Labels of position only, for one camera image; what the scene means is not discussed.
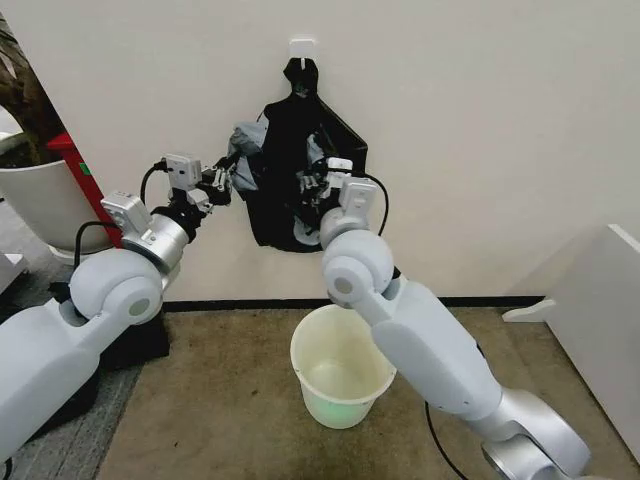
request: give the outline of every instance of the white bucket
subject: white bucket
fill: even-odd
[[[367,322],[336,305],[302,319],[291,339],[291,363],[309,413],[337,429],[360,423],[396,375]]]

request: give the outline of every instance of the black baseboard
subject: black baseboard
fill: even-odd
[[[529,307],[544,297],[440,297],[447,307]],[[250,310],[277,308],[319,308],[331,303],[326,298],[291,298],[281,300],[200,300],[165,302],[165,312],[203,312],[213,310]]]

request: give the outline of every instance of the black garbage bag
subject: black garbage bag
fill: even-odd
[[[315,252],[322,215],[338,205],[327,159],[351,160],[353,171],[363,172],[367,144],[318,96],[313,60],[292,58],[284,74],[291,94],[267,105],[257,121],[236,124],[218,165],[229,169],[246,202],[259,245]]]

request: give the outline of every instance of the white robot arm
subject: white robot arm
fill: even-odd
[[[0,325],[0,462],[89,379],[110,343],[158,312],[200,220],[228,203],[224,172],[203,173],[181,156],[167,156],[166,166],[168,207],[150,214],[138,197],[118,192],[103,200],[126,250],[83,262],[70,301],[52,299]],[[589,459],[580,437],[537,397],[503,388],[471,335],[426,287],[394,268],[387,244],[368,230],[375,190],[367,179],[345,178],[341,207],[323,217],[322,268],[332,300],[360,313],[382,353],[430,405],[485,438],[485,456],[505,478],[580,475]]]
[[[341,207],[323,218],[322,267],[331,299],[369,323],[380,351],[429,405],[486,440],[485,457],[504,478],[579,476],[590,452],[578,434],[536,396],[503,388],[438,298],[394,268],[386,242],[368,229],[375,189],[367,179],[345,179]]]

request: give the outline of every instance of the adhesive wall hook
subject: adhesive wall hook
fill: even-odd
[[[316,41],[310,37],[292,38],[289,41],[289,58],[302,59],[302,70],[304,70],[306,58],[316,61]]]

